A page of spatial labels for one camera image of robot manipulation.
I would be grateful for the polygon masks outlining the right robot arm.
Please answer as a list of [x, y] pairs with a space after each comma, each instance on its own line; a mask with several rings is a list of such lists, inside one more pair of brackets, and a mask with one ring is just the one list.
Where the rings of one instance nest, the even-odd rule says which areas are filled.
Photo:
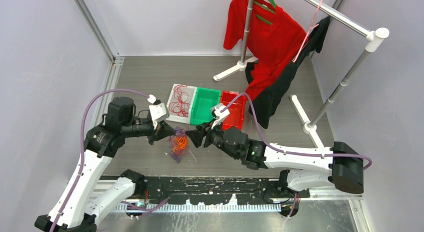
[[208, 123], [186, 132], [196, 148], [214, 145], [247, 168], [280, 169], [277, 189], [283, 197], [317, 187], [362, 194], [364, 192], [364, 158], [344, 142], [331, 147], [287, 147], [250, 139], [236, 127], [222, 130]]

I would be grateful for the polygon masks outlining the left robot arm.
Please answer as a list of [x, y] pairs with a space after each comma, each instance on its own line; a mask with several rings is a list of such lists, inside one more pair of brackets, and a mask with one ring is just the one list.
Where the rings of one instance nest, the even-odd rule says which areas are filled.
[[140, 198], [147, 189], [144, 175], [124, 171], [116, 182], [95, 200], [90, 198], [104, 170], [126, 138], [147, 137], [154, 142], [174, 134], [165, 119], [165, 104], [150, 96], [147, 118], [135, 116], [135, 104], [129, 97], [114, 98], [104, 121], [86, 134], [80, 161], [70, 182], [53, 209], [37, 217], [34, 225], [42, 231], [96, 231], [105, 217], [129, 197]]

